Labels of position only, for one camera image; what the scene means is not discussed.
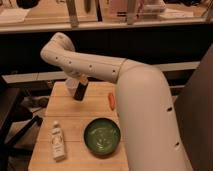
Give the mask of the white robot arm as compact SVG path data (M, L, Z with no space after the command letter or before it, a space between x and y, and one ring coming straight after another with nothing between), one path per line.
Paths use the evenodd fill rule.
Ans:
M129 171L189 171L162 71L130 59L78 53L71 39L60 32L44 45L40 55L71 77L85 74L115 85Z

